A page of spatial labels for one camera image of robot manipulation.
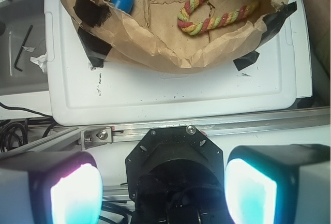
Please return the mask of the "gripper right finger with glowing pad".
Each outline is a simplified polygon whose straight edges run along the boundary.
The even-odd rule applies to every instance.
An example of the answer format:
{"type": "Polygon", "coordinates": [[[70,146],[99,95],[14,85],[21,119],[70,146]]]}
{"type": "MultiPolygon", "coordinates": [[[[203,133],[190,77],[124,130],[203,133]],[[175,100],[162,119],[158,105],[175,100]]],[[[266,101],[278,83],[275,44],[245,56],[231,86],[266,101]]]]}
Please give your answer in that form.
{"type": "Polygon", "coordinates": [[[224,189],[235,223],[330,223],[330,147],[237,146],[224,189]]]}

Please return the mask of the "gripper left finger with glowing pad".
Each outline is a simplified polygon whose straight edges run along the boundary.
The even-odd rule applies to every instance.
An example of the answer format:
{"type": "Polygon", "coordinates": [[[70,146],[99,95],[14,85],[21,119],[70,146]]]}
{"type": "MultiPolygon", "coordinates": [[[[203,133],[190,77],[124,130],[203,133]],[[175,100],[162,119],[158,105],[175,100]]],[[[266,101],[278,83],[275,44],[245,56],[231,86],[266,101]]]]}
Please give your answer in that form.
{"type": "Polygon", "coordinates": [[[1,155],[1,223],[97,223],[102,195],[90,153],[1,155]]]}

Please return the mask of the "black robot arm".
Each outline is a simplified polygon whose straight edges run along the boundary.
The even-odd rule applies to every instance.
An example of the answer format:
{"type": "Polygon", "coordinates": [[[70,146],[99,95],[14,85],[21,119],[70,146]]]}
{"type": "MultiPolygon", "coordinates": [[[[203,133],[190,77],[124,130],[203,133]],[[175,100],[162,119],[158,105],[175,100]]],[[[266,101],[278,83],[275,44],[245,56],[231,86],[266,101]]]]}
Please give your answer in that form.
{"type": "Polygon", "coordinates": [[[330,147],[222,150],[186,127],[150,130],[125,159],[134,210],[106,200],[83,151],[1,155],[1,223],[330,223],[330,147]]]}

